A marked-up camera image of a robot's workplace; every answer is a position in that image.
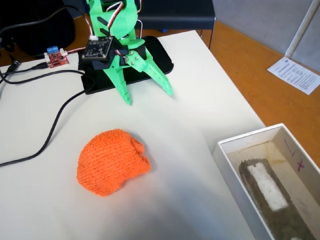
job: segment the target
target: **white table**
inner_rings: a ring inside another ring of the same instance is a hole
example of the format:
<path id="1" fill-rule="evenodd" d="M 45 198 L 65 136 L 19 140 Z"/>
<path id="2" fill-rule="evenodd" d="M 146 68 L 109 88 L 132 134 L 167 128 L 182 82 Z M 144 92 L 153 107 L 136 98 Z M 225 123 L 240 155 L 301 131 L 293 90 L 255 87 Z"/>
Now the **white table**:
<path id="1" fill-rule="evenodd" d="M 160 41 L 174 63 L 173 97 L 146 80 L 128 86 L 132 106 L 115 89 L 72 101 L 40 156 L 0 168 L 0 239 L 253 239 L 211 152 L 217 141 L 264 125 L 195 31 Z M 77 59 L 70 55 L 64 69 L 77 69 Z M 0 162 L 35 153 L 60 106 L 82 89 L 73 73 L 2 83 Z M 146 145 L 152 171 L 99 197 L 78 184 L 78 157 L 92 137 L 114 128 Z"/>

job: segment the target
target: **black chair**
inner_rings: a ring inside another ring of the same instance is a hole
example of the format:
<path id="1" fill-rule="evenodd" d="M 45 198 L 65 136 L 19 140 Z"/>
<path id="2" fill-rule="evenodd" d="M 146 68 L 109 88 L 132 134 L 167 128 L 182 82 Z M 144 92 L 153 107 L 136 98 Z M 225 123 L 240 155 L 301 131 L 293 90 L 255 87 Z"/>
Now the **black chair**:
<path id="1" fill-rule="evenodd" d="M 144 29 L 211 30 L 212 45 L 216 14 L 213 0 L 143 0 L 139 20 Z"/>

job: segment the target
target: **robotic arm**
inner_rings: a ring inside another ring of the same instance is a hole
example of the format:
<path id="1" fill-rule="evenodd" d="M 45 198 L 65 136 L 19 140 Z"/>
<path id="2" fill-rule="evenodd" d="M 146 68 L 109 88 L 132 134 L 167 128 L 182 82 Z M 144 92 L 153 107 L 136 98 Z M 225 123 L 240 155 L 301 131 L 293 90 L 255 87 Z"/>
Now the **robotic arm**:
<path id="1" fill-rule="evenodd" d="M 173 91 L 168 78 L 144 46 L 145 40 L 136 38 L 138 10 L 135 1 L 87 0 L 87 3 L 95 36 L 90 37 L 82 59 L 92 61 L 96 70 L 103 69 L 128 105 L 131 105 L 131 98 L 124 68 L 145 72 L 171 96 Z"/>

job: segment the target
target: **pink marking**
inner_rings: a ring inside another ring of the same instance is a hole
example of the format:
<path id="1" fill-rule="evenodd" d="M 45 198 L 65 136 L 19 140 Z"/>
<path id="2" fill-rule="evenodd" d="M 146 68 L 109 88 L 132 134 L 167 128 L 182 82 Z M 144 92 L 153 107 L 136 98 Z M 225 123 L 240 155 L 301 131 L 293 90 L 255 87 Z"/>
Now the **pink marking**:
<path id="1" fill-rule="evenodd" d="M 302 162 L 303 162 L 303 160 L 301 159 L 301 162 L 297 162 L 297 164 L 298 164 L 298 172 L 300 172 L 300 168 L 305 168 L 305 166 L 304 165 L 302 165 Z"/>
<path id="2" fill-rule="evenodd" d="M 294 155 L 295 155 L 295 153 L 296 153 L 296 150 L 294 150 L 294 152 L 292 152 L 291 150 L 290 150 L 290 147 L 288 146 L 288 143 L 287 143 L 287 141 L 284 139 L 284 142 L 285 142 L 285 145 L 286 145 L 286 147 L 288 148 L 288 150 L 289 150 L 289 152 L 290 152 L 290 154 L 291 154 L 291 157 L 293 157 Z"/>

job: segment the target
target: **red circuit board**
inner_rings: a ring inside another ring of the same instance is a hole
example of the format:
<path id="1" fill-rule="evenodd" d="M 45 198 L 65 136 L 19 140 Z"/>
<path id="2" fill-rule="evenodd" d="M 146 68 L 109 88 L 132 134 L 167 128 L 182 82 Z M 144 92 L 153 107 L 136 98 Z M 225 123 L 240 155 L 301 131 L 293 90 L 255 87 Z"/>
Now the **red circuit board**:
<path id="1" fill-rule="evenodd" d="M 69 64 L 67 56 L 62 56 L 60 52 L 51 54 L 48 53 L 48 57 L 50 60 L 50 62 L 48 62 L 48 66 L 51 69 Z"/>

